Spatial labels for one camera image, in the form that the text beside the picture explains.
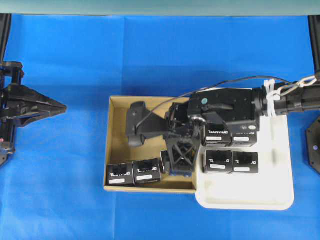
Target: mounting plate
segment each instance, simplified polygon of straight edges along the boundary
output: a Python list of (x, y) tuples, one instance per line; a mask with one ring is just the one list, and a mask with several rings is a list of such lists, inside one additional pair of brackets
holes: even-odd
[(320, 116), (306, 130), (309, 164), (320, 174)]

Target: blue table surface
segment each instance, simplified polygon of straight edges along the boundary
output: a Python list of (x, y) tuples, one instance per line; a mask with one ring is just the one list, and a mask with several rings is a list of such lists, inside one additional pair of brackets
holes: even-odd
[(0, 168), (1, 240), (320, 238), (320, 175), (305, 138), (319, 111), (288, 117), (288, 210), (205, 209), (193, 194), (103, 190), (109, 96), (177, 96), (252, 75), (296, 81), (314, 72), (306, 16), (13, 15), (5, 60), (22, 62), (23, 84), (68, 110), (18, 129), (17, 152)]

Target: brown cardboard tray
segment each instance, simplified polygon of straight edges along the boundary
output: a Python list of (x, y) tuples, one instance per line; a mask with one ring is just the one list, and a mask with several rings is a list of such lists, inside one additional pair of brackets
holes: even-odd
[[(162, 175), (160, 182), (139, 184), (136, 186), (109, 186), (107, 185), (107, 165), (117, 163), (128, 163), (135, 160), (146, 160), (160, 158), (160, 151), (167, 150), (166, 142), (162, 136), (151, 138), (145, 141), (143, 146), (129, 147), (126, 137), (127, 110), (134, 102), (144, 101), (150, 110), (156, 105), (171, 99), (171, 97), (154, 96), (111, 96), (109, 99), (108, 130), (106, 138), (106, 154), (104, 166), (103, 188), (106, 191), (121, 192), (158, 192), (158, 193), (188, 193), (196, 192), (196, 171), (192, 177)], [(188, 98), (175, 100), (176, 103), (183, 103)], [(172, 102), (162, 105), (155, 113), (161, 117), (169, 110)]]

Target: small black box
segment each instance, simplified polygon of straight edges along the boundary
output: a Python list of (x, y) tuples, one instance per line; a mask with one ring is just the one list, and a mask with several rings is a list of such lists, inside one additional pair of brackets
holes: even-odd
[(230, 147), (252, 147), (257, 143), (255, 131), (245, 133), (233, 133)]
[(167, 150), (163, 150), (160, 152), (161, 162), (160, 162), (160, 171), (164, 174), (168, 174), (170, 172), (170, 158)]
[(202, 145), (205, 147), (227, 147), (231, 143), (231, 134), (223, 124), (206, 124), (203, 128)]
[(257, 152), (233, 152), (233, 172), (257, 174), (259, 162)]
[(132, 162), (109, 164), (107, 167), (106, 181), (108, 185), (134, 185), (134, 169)]
[(206, 150), (203, 158), (203, 172), (206, 173), (231, 173), (232, 152)]
[(161, 180), (158, 158), (133, 162), (134, 182), (136, 184), (158, 182)]

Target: white plastic tray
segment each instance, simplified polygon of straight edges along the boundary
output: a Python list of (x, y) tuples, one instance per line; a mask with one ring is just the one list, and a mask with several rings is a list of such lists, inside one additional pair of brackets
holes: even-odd
[(252, 147), (214, 148), (258, 152), (259, 173), (202, 171), (201, 147), (196, 161), (196, 200), (208, 209), (286, 210), (294, 202), (288, 121), (286, 116), (261, 117), (257, 143)]

